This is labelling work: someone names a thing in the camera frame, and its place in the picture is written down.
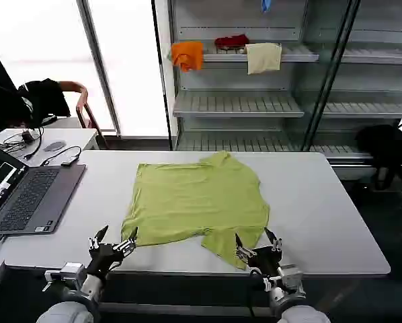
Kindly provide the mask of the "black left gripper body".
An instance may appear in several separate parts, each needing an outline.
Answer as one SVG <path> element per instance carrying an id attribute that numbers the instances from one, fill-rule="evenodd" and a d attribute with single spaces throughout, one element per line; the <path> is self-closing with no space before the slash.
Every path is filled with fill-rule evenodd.
<path id="1" fill-rule="evenodd" d="M 87 266 L 86 273 L 105 280 L 112 265 L 123 261 L 123 252 L 114 247 L 113 244 L 100 244 L 98 248 L 90 250 L 91 262 Z"/>

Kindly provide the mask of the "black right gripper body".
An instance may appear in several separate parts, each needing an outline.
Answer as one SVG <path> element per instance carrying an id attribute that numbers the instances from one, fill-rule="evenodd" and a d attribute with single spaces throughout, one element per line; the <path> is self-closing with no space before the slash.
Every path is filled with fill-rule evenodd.
<path id="1" fill-rule="evenodd" d="M 247 265 L 263 276 L 278 276 L 278 268 L 282 259 L 281 247 L 264 246 L 254 250 L 247 250 Z"/>

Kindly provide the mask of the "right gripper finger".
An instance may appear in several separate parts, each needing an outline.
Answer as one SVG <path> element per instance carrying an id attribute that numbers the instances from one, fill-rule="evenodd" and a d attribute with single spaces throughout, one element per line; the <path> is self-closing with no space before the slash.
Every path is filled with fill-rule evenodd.
<path id="1" fill-rule="evenodd" d="M 281 252 L 282 251 L 282 239 L 277 238 L 276 235 L 270 231 L 267 227 L 264 227 L 264 231 L 271 243 L 272 252 Z"/>
<path id="2" fill-rule="evenodd" d="M 243 243 L 238 234 L 235 234 L 235 241 L 236 241 L 236 255 L 243 262 L 248 262 L 253 257 L 257 256 L 257 253 L 255 251 L 247 249 L 246 247 L 243 246 Z"/>

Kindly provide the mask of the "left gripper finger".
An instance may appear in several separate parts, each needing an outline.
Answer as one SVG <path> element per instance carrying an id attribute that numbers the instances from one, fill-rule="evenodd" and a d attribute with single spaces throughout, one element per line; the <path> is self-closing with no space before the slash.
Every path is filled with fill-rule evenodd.
<path id="1" fill-rule="evenodd" d="M 99 248 L 100 243 L 105 237 L 108 230 L 108 226 L 101 228 L 92 238 L 89 238 L 89 249 L 96 250 Z"/>
<path id="2" fill-rule="evenodd" d="M 131 232 L 129 238 L 120 244 L 113 247 L 113 251 L 123 258 L 126 258 L 136 248 L 136 239 L 138 234 L 138 227 L 135 227 Z"/>

